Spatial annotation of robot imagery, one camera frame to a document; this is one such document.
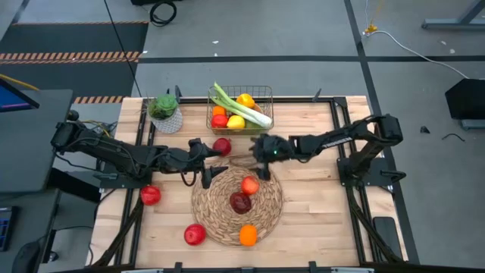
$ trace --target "woven placemat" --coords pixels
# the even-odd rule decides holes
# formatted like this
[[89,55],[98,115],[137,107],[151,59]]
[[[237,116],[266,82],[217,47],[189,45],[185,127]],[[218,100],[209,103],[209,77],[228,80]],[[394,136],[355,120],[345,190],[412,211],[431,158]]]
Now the woven placemat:
[[283,190],[273,172],[269,181],[259,181],[259,191],[249,197],[252,202],[249,212],[239,215],[233,211],[229,204],[230,195],[241,191],[244,177],[258,177],[254,171],[240,167],[236,163],[239,159],[240,156],[231,156],[212,164],[229,168],[212,180],[208,190],[203,189],[202,183],[197,181],[192,192],[195,220],[205,227],[210,238],[226,246],[241,245],[239,231],[245,224],[256,226],[259,242],[276,227],[283,211]]

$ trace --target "concrete floor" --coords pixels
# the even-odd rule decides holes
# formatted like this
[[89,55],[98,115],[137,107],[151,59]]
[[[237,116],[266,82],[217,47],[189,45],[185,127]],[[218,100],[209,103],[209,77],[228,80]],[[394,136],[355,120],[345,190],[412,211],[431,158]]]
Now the concrete floor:
[[[485,55],[485,32],[422,30],[426,17],[457,17],[472,0],[388,0],[375,23],[405,46],[425,55]],[[370,17],[379,1],[369,1]],[[21,0],[0,2],[0,36]],[[115,20],[148,20],[141,7],[128,0],[108,0]],[[166,27],[149,26],[144,58],[329,55],[356,56],[345,5],[340,0],[209,0],[176,3],[178,15]],[[365,1],[352,0],[359,25],[365,25]],[[98,0],[30,0],[20,22],[107,21]],[[389,37],[364,40],[367,56],[406,56]],[[485,77],[483,62],[450,62],[472,78]],[[383,113],[399,118],[405,140],[393,149],[396,165],[408,177],[402,182],[411,229],[421,264],[485,268],[481,253],[485,213],[479,194],[485,190],[483,131],[464,132],[449,118],[444,92],[461,78],[427,62],[369,63]],[[274,95],[368,95],[358,62],[285,61],[192,64],[139,64],[136,71],[142,94],[149,96],[179,85],[184,96],[204,96],[214,80],[222,84],[261,84]],[[113,121],[119,105],[76,105],[83,118]],[[431,134],[420,134],[426,125]],[[441,140],[447,133],[455,138]],[[93,164],[92,158],[72,155],[73,163]],[[67,168],[56,162],[60,168]],[[93,207],[63,197],[70,217],[59,215],[56,225],[88,224]],[[62,260],[41,272],[80,268],[86,261],[90,233],[65,231],[55,249]]]

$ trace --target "wire basket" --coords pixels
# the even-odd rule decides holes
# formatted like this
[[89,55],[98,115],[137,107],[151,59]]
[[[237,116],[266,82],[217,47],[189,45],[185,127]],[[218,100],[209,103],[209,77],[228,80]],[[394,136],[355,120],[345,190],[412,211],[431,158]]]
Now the wire basket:
[[267,115],[271,119],[270,128],[212,128],[212,110],[216,104],[212,102],[211,96],[216,96],[214,87],[212,86],[208,92],[207,98],[207,128],[212,130],[214,134],[217,135],[229,135],[229,134],[260,134],[266,133],[274,126],[273,119],[273,90],[269,86],[221,86],[222,90],[231,98],[236,100],[241,94],[247,93],[255,100],[255,103],[259,106],[259,109],[255,108],[253,110],[259,111],[264,115]]

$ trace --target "striped tape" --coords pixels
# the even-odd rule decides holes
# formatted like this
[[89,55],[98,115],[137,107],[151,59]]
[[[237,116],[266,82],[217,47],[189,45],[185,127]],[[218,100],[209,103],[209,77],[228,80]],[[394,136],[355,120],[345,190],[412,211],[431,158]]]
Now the striped tape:
[[0,64],[66,64],[90,62],[138,62],[139,52],[37,52],[0,53]]
[[[148,21],[120,21],[120,22],[114,22],[115,24],[148,24]],[[93,24],[111,24],[111,22],[46,22],[46,23],[40,23],[40,22],[24,22],[24,23],[15,23],[12,24],[12,26],[22,26],[22,25],[93,25]]]
[[74,103],[88,104],[88,103],[121,103],[124,98],[128,96],[81,96],[76,97]]

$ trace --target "small plant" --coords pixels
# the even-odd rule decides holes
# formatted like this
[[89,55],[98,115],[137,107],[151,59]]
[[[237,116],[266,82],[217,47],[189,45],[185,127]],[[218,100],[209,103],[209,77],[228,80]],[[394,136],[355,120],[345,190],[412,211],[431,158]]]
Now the small plant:
[[161,95],[149,103],[149,114],[152,118],[164,120],[174,114],[178,105],[174,95]]

